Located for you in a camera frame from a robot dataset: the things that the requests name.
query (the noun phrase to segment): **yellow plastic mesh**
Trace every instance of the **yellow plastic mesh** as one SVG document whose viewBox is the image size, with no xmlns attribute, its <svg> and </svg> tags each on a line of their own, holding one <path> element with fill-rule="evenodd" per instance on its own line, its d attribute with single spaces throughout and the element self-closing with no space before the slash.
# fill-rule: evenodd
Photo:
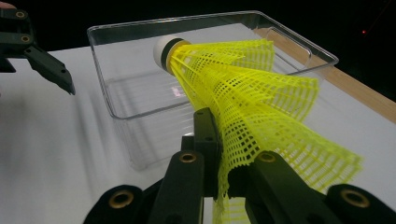
<svg viewBox="0 0 396 224">
<path fill-rule="evenodd" d="M 273 43 L 265 39 L 183 45 L 171 55 L 170 69 L 192 106 L 209 107 L 219 129 L 214 223 L 248 223 L 243 204 L 237 209 L 230 203 L 228 173 L 264 150 L 277 152 L 321 192 L 361 169 L 360 156 L 301 123 L 317 98 L 318 81 L 270 72 L 273 62 Z"/>
</svg>

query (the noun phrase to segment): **black plastic bracket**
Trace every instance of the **black plastic bracket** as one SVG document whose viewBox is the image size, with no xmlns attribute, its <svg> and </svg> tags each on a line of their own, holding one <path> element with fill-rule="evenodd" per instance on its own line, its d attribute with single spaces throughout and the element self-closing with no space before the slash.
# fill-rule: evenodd
<svg viewBox="0 0 396 224">
<path fill-rule="evenodd" d="M 69 94 L 76 94 L 72 77 L 64 64 L 41 49 L 28 13 L 0 8 L 0 73 L 15 73 L 8 58 L 26 58 L 32 69 Z"/>
</svg>

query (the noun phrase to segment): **white table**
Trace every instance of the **white table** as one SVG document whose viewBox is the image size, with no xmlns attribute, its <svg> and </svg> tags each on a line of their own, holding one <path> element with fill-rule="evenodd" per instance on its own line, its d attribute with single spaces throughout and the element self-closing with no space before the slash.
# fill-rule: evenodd
<svg viewBox="0 0 396 224">
<path fill-rule="evenodd" d="M 130 166 L 89 47 L 50 54 L 70 71 L 76 95 L 24 59 L 10 60 L 17 73 L 0 74 L 0 223 L 82 223 L 105 191 L 122 184 L 145 189 L 169 162 L 139 172 Z M 363 171 L 351 184 L 395 210 L 396 124 L 326 80 L 321 88 L 305 123 L 362 155 Z"/>
</svg>

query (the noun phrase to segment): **table surface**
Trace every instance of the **table surface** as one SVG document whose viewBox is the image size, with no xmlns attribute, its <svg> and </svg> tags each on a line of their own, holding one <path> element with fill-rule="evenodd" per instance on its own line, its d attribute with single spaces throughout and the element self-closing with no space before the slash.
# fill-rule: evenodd
<svg viewBox="0 0 396 224">
<path fill-rule="evenodd" d="M 72 74 L 76 95 L 49 83 L 24 59 L 10 60 L 17 73 L 0 75 L 0 223 L 82 223 L 105 191 L 122 184 L 145 189 L 163 177 L 169 162 L 143 171 L 130 166 L 90 48 L 50 54 Z M 363 171 L 351 184 L 393 209 L 395 116 L 391 100 L 334 68 L 305 121 L 361 154 Z"/>
</svg>

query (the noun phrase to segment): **brass screw insert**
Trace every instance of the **brass screw insert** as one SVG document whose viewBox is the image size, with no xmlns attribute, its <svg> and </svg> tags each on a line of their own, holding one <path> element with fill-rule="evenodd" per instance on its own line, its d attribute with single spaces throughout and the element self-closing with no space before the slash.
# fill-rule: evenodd
<svg viewBox="0 0 396 224">
<path fill-rule="evenodd" d="M 131 191 L 122 189 L 111 195 L 110 200 L 108 200 L 108 205 L 112 208 L 123 208 L 130 204 L 134 200 L 134 195 Z"/>
<path fill-rule="evenodd" d="M 361 193 L 352 189 L 343 189 L 341 191 L 343 199 L 354 206 L 366 208 L 370 206 L 370 201 Z"/>
<path fill-rule="evenodd" d="M 187 162 L 195 161 L 197 159 L 197 157 L 195 156 L 195 154 L 192 154 L 192 153 L 184 153 L 184 154 L 180 155 L 179 159 L 182 162 L 186 162 L 187 163 Z"/>
</svg>

